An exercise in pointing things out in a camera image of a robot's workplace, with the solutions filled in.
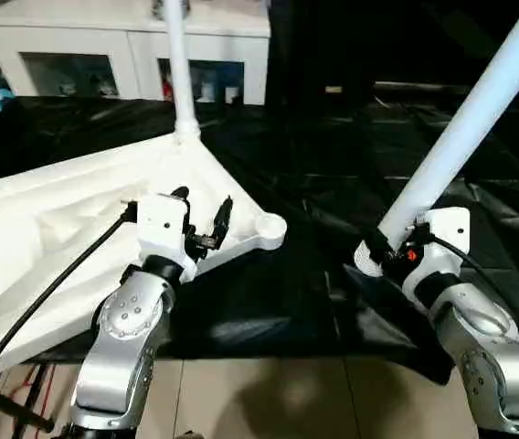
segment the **floor tile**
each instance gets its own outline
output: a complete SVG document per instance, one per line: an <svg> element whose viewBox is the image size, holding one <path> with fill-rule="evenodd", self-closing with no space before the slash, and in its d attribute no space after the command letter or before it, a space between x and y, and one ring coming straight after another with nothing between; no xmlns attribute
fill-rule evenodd
<svg viewBox="0 0 519 439"><path fill-rule="evenodd" d="M461 375L441 387L380 359L347 359L362 439L478 437Z"/></svg>
<svg viewBox="0 0 519 439"><path fill-rule="evenodd" d="M182 361L156 361L138 439L173 437L182 367Z"/></svg>
<svg viewBox="0 0 519 439"><path fill-rule="evenodd" d="M9 395L24 381L30 366L16 366L8 371L5 384L1 387L4 395ZM142 422L136 437L172 439L182 361L159 361L154 364L154 379L148 393L148 400L143 413ZM40 391L35 411L41 413L42 405L48 388L48 379L51 369L48 370L44 385ZM79 366L56 366L50 394L45 407L45 415L52 415L55 419L55 429L51 433L38 432L34 427L26 428L24 439L48 439L58 435L62 427L70 421L70 397L77 382ZM16 402L24 403L27 389L22 389L14 395ZM12 436L14 423L11 417L0 412L0 439Z"/></svg>
<svg viewBox="0 0 519 439"><path fill-rule="evenodd" d="M356 438L341 359L186 361L175 434Z"/></svg>

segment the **black plastic sheet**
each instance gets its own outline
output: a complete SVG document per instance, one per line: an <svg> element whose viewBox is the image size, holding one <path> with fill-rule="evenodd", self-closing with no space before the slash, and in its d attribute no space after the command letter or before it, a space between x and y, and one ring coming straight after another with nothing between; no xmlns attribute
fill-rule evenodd
<svg viewBox="0 0 519 439"><path fill-rule="evenodd" d="M428 322L391 284L351 266L364 230L382 218L450 115L412 104L301 120L253 107L197 112L208 149L289 231L277 251L250 253L187 285L172 342L159 355L371 354L446 382L451 363ZM161 102L20 99L0 114L0 177L173 126ZM471 210L471 255L519 302L519 113L498 122L438 205ZM462 276L499 300L470 269ZM91 341L88 332L34 360L81 360Z"/></svg>

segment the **white plastic part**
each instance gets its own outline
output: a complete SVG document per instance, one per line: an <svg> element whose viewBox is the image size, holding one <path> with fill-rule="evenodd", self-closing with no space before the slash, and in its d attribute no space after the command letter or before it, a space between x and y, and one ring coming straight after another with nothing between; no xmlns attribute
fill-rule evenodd
<svg viewBox="0 0 519 439"><path fill-rule="evenodd" d="M225 88L225 102L233 103L233 101L239 96L239 87L226 87Z"/></svg>
<svg viewBox="0 0 519 439"><path fill-rule="evenodd" d="M434 144L416 173L379 223L389 245L399 247L406 227L430 209L456 177L482 139L519 92L519 20L489 66ZM381 275L361 242L355 264L370 276Z"/></svg>
<svg viewBox="0 0 519 439"><path fill-rule="evenodd" d="M215 101L215 83L203 81L201 84L201 97L198 102L214 102Z"/></svg>
<svg viewBox="0 0 519 439"><path fill-rule="evenodd" d="M417 223L427 222L430 233L454 245L462 252L468 253L471 247L471 213L466 208L433 209L416 219ZM432 242L424 246L424 257L420 265L409 274L402 284L402 292L414 303L421 312L428 312L426 307L417 299L416 286L429 274L461 273L462 259L445 249L441 245Z"/></svg>
<svg viewBox="0 0 519 439"><path fill-rule="evenodd" d="M168 27L170 43L170 70L176 108L175 129L179 140L182 140L184 135L199 134L186 55L182 0L164 0L164 20Z"/></svg>
<svg viewBox="0 0 519 439"><path fill-rule="evenodd" d="M264 212L191 136L174 134L0 179L0 338L44 288L125 209L123 200L190 189L190 222L212 230L227 196L230 227L198 274L261 248L278 248L286 222ZM139 262L134 224L123 225L47 300L0 358L0 371L89 328L99 302Z"/></svg>
<svg viewBox="0 0 519 439"><path fill-rule="evenodd" d="M183 268L181 282L191 282L196 276L196 264L185 250L183 224L187 207L184 201L164 194L140 198L138 205L138 242L140 259L151 254L164 256Z"/></svg>

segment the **white plastic tube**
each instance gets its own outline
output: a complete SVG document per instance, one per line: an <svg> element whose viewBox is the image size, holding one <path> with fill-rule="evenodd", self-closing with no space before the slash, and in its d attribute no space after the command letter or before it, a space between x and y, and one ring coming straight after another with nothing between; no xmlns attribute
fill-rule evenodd
<svg viewBox="0 0 519 439"><path fill-rule="evenodd" d="M190 80L188 56L186 55L185 27L183 23L182 0L164 0L164 20L170 42L170 70L176 108L176 134L199 135L195 117L193 88Z"/></svg>
<svg viewBox="0 0 519 439"><path fill-rule="evenodd" d="M434 144L416 173L379 223L389 245L397 249L406 227L437 201L447 185L519 92L519 20L489 66ZM380 275L361 242L355 264L364 273Z"/></svg>

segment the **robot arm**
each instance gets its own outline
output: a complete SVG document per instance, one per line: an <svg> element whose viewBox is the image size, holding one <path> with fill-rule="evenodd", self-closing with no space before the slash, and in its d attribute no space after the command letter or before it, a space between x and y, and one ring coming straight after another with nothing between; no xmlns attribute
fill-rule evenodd
<svg viewBox="0 0 519 439"><path fill-rule="evenodd" d="M189 224L188 189L149 195L138 204L142 266L131 265L103 303L99 334L85 358L71 401L67 437L134 437L153 376L156 350L168 339L169 317L196 262L228 232L233 202L219 208L210 235Z"/></svg>
<svg viewBox="0 0 519 439"><path fill-rule="evenodd" d="M434 209L410 228L384 275L434 326L461 372L473 418L484 430L519 434L519 331L512 316L459 275L469 250L469 211Z"/></svg>
<svg viewBox="0 0 519 439"><path fill-rule="evenodd" d="M390 277L433 324L461 370L479 427L508 434L519 434L518 325L459 278L461 258L455 253L469 251L469 212L429 209L517 92L519 20L376 233L355 252L363 274Z"/></svg>

